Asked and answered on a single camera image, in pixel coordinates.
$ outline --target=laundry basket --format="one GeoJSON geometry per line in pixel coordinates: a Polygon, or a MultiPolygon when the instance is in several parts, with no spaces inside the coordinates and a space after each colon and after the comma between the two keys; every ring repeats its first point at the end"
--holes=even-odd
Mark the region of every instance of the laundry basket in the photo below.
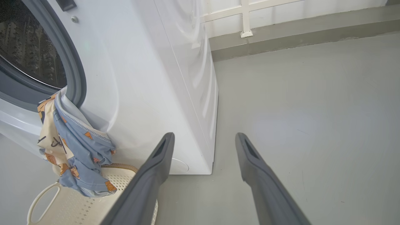
{"type": "MultiPolygon", "coordinates": [[[[118,189],[113,195],[101,198],[90,198],[81,195],[76,190],[63,187],[60,183],[45,188],[32,202],[28,211],[28,225],[99,225],[107,215],[115,201],[121,195],[123,190],[132,180],[137,172],[137,168],[125,164],[113,163],[102,166],[103,177],[109,179],[118,189]],[[32,213],[40,198],[51,188],[56,187],[57,193],[53,197],[49,206],[37,222],[32,221],[32,213]]],[[[156,222],[158,202],[154,208],[152,225],[156,222]]]]}

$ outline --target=basket rim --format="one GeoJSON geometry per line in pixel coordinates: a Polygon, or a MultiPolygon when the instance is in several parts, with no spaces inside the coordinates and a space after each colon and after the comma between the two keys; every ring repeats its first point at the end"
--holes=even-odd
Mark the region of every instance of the basket rim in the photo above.
{"type": "Polygon", "coordinates": [[[138,173],[138,168],[128,165],[128,164],[123,164],[123,163],[111,163],[110,165],[102,165],[102,168],[119,168],[119,169],[127,169],[131,170],[133,172],[138,173]]]}

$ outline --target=gray floor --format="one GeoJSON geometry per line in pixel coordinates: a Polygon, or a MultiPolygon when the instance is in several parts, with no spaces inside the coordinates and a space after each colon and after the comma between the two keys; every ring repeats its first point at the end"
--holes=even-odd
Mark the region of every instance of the gray floor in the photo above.
{"type": "Polygon", "coordinates": [[[257,224],[234,137],[244,132],[313,224],[397,224],[400,35],[215,63],[212,175],[170,176],[159,225],[257,224]]]}

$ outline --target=clothing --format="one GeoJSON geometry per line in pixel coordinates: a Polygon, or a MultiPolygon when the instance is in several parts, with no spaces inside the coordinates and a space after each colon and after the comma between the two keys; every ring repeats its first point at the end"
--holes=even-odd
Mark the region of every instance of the clothing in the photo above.
{"type": "Polygon", "coordinates": [[[88,197],[114,194],[117,188],[101,175],[115,147],[107,134],[94,129],[65,96],[66,88],[38,104],[43,127],[38,146],[44,158],[60,167],[59,183],[88,197]]]}

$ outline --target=washing machine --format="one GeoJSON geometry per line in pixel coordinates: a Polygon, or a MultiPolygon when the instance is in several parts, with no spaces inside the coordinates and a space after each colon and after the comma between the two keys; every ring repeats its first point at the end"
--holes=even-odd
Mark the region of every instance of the washing machine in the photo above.
{"type": "Polygon", "coordinates": [[[40,156],[37,103],[67,85],[115,163],[140,167],[173,132],[170,174],[212,173],[218,85],[197,0],[2,4],[0,133],[40,156]]]}

